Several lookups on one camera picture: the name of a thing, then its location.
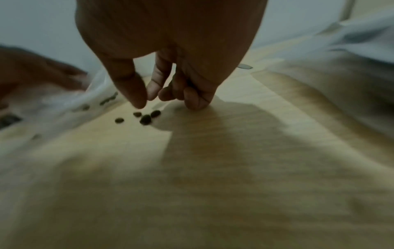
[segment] hand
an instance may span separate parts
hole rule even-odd
[[[267,0],[78,0],[77,27],[117,88],[137,108],[157,96],[197,110],[237,67]],[[145,87],[133,59],[156,52]],[[167,87],[172,64],[176,72]]]
[[[0,46],[0,101],[21,85],[53,83],[79,90],[82,85],[71,76],[86,75],[76,67],[32,52]]]

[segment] pile of seeds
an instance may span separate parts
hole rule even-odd
[[[141,112],[134,112],[133,115],[137,118],[141,117],[140,119],[140,124],[142,124],[143,126],[147,126],[150,123],[152,123],[152,119],[160,116],[161,111],[156,110],[153,111],[150,115],[146,114],[146,115],[142,115]],[[115,123],[123,123],[124,119],[123,118],[117,118],[115,119]]]

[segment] white wall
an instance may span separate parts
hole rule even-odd
[[[270,0],[253,47],[321,30],[336,21],[345,0]],[[0,0],[0,43],[31,49],[85,70],[98,61],[74,24],[75,0]],[[135,61],[150,75],[154,55]]]

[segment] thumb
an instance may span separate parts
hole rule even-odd
[[[148,94],[144,81],[135,71],[132,59],[99,58],[108,71],[116,88],[135,108],[144,108]]]

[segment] table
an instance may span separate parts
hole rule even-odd
[[[1,248],[393,248],[393,141],[265,71],[283,46],[202,111],[126,103],[30,153],[0,175]]]

